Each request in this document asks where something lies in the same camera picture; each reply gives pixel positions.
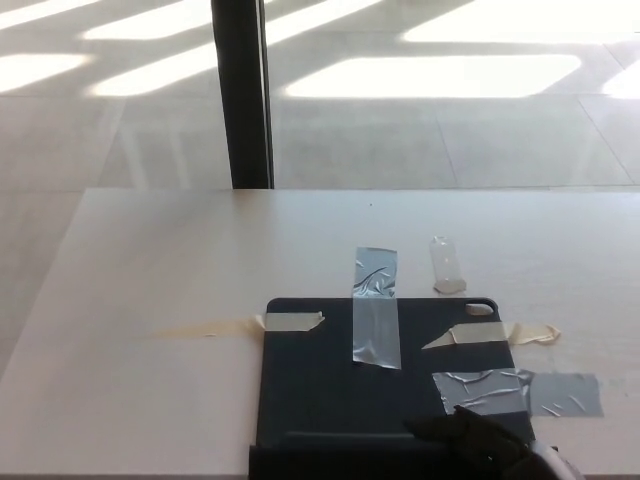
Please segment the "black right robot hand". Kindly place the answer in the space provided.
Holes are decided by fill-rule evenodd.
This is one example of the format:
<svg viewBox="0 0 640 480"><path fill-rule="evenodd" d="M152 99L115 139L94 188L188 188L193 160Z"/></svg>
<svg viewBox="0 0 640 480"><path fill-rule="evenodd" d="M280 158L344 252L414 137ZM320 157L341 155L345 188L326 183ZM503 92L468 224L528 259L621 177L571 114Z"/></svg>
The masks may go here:
<svg viewBox="0 0 640 480"><path fill-rule="evenodd" d="M506 479L533 458L529 445L486 416L462 406L450 415L404 422L405 428L425 442L447 447L476 473Z"/></svg>

